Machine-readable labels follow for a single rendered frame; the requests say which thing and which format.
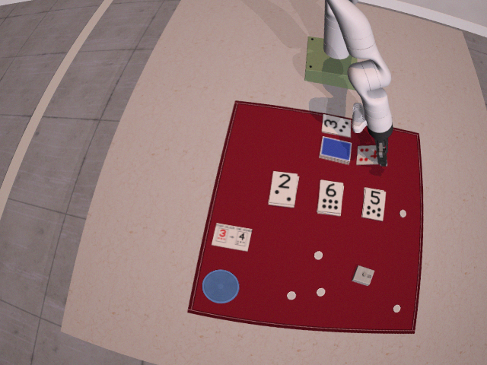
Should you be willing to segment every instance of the blue circle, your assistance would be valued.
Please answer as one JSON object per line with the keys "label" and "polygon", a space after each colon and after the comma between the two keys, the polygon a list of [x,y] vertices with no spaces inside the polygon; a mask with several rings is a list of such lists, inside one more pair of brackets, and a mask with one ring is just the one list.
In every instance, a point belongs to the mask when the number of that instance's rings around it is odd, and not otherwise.
{"label": "blue circle", "polygon": [[238,294],[238,280],[231,272],[214,270],[203,280],[203,293],[213,303],[231,302]]}

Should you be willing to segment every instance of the red mat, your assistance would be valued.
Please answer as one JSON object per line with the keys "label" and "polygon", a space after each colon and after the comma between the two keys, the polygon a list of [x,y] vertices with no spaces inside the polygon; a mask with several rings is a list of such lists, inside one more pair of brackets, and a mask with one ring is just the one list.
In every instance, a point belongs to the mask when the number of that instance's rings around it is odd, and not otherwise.
{"label": "red mat", "polygon": [[[414,333],[423,224],[419,134],[394,129],[387,167],[357,166],[357,146],[374,139],[367,130],[351,138],[323,134],[322,121],[322,113],[235,102],[189,313],[290,329]],[[352,143],[349,165],[319,158],[323,136]],[[294,208],[268,204],[273,171],[299,175]],[[344,184],[341,216],[317,213],[321,179]],[[386,192],[383,221],[361,217],[365,187]],[[248,251],[213,246],[217,223],[250,228]],[[374,270],[369,286],[352,281],[358,265]],[[203,292],[215,270],[238,280],[228,303]]]}

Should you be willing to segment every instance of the table surface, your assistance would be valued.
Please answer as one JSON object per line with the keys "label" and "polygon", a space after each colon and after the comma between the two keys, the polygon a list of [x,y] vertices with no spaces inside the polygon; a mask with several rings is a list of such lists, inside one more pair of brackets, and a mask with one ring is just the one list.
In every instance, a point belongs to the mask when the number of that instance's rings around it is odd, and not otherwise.
{"label": "table surface", "polygon": [[352,116],[304,81],[323,6],[182,0],[103,165],[62,331],[151,363],[481,363],[487,351],[487,112],[463,34],[369,5],[393,124],[418,132],[424,242],[414,335],[298,331],[187,312],[235,100]]}

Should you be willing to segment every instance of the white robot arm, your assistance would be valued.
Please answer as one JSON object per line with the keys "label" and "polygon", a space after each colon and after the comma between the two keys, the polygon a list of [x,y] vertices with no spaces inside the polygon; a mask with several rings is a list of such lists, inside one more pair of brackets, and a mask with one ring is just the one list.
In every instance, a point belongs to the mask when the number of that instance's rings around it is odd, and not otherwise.
{"label": "white robot arm", "polygon": [[393,132],[389,100],[383,89],[390,84],[390,71],[380,56],[368,19],[355,4],[358,0],[325,0],[323,49],[334,59],[349,55],[366,59],[349,67],[349,80],[362,98],[354,105],[353,130],[365,126],[376,141],[378,162],[387,165],[387,139]]}

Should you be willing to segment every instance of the green block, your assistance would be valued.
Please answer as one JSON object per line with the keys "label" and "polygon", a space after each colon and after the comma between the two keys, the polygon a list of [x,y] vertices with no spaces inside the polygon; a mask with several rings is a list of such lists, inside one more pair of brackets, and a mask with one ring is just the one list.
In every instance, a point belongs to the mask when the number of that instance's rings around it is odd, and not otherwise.
{"label": "green block", "polygon": [[356,62],[357,59],[351,56],[346,59],[332,59],[323,51],[323,38],[309,36],[304,80],[355,90],[347,71],[349,66]]}

